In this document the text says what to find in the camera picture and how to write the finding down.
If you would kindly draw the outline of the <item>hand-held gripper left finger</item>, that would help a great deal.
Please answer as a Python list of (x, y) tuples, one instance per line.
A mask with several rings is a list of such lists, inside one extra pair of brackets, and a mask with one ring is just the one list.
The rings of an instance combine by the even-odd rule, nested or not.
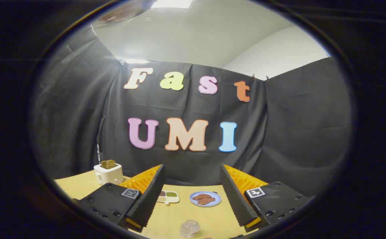
[(142, 232), (165, 181), (165, 166), (157, 165), (120, 184), (105, 183), (75, 204), (96, 218)]

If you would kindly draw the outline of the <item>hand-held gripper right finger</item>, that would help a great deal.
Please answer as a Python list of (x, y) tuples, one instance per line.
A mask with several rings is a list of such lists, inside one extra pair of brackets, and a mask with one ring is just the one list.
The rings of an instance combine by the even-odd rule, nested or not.
[(266, 183), (222, 164), (219, 179), (240, 227), (246, 232), (287, 218), (310, 200), (280, 181)]

